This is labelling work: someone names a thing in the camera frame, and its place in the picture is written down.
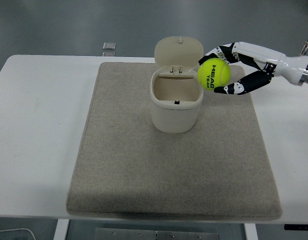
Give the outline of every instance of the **white container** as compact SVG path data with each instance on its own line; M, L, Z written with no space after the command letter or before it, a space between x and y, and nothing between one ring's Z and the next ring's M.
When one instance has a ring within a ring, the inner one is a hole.
M196 39L167 37L155 47L158 66L150 80L150 115L157 129L165 133L190 130L199 114L203 88L193 71L203 56Z

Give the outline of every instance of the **robotic hand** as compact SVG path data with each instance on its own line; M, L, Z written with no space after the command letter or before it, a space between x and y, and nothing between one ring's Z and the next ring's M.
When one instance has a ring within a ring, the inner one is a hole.
M308 56L305 55L287 57L266 47L234 42L214 48L198 61L199 65L211 58L220 58L228 64L242 62L257 69L238 82L214 88L215 93L243 95L269 84L277 76L293 85L308 84Z

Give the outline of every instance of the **open lid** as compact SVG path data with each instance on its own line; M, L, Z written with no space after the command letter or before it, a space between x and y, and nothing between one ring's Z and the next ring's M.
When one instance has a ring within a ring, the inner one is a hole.
M159 41L155 47L154 58L161 68L180 66L193 69L203 56L202 44L194 38L170 36Z

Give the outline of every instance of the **yellow tennis ball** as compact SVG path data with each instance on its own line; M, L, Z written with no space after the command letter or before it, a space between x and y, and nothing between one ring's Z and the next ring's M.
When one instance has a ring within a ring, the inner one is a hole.
M197 80L207 90L225 86L230 81L230 66L220 58L205 61L197 71Z

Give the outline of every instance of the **white cord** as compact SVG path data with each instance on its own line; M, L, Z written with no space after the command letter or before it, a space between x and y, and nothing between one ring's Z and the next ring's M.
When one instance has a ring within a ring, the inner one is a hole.
M29 231L30 234L32 234L32 237L34 238L34 240L36 240L36 238L34 236L34 233L31 230L29 230L28 228L15 228L15 229L0 230L0 233L2 233L2 232L11 232L11 231L21 231L21 230Z

